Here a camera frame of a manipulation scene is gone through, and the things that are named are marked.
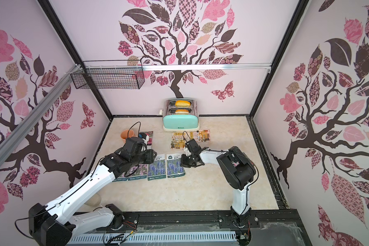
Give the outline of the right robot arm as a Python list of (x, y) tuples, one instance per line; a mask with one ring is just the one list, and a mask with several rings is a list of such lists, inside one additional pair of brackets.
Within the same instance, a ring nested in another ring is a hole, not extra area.
[(185, 143), (180, 166), (197, 168), (205, 164), (219, 165), (227, 183), (233, 188), (231, 217), (238, 227), (245, 227), (251, 216), (250, 186), (258, 180), (259, 172), (254, 163), (237, 146), (228, 150), (212, 150), (201, 147), (195, 140)]

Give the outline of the lavender seed packet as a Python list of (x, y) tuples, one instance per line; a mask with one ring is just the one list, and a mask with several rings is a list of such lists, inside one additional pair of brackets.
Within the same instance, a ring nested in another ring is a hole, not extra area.
[(164, 154), (159, 154), (154, 162), (148, 166), (147, 180), (164, 179), (166, 177), (166, 158)]
[(167, 177), (176, 178), (185, 176), (186, 172), (184, 168), (180, 165), (181, 154), (168, 154), (166, 158), (167, 165)]

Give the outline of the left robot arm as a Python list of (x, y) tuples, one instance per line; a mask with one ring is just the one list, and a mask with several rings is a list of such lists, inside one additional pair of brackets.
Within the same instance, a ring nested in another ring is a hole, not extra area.
[(149, 136), (126, 139), (123, 147), (105, 156), (95, 170), (78, 184), (46, 205), (29, 210), (29, 233), (40, 246), (65, 246), (72, 238), (98, 228), (120, 229), (123, 212), (108, 204), (94, 212), (75, 215), (93, 195), (139, 165), (152, 164), (157, 153), (147, 148)]

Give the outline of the sunflower shop seed packet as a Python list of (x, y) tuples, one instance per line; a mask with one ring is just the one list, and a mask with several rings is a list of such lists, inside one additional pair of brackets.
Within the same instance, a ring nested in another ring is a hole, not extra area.
[(190, 132), (189, 136), (190, 136), (190, 139), (194, 139), (196, 142), (211, 141), (210, 130), (192, 131), (192, 132)]

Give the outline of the pink cosmos seed packet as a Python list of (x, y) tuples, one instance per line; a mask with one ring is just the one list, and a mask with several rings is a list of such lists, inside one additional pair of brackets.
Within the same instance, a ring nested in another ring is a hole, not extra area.
[(140, 164), (129, 170), (128, 180), (139, 180), (147, 178), (148, 165)]

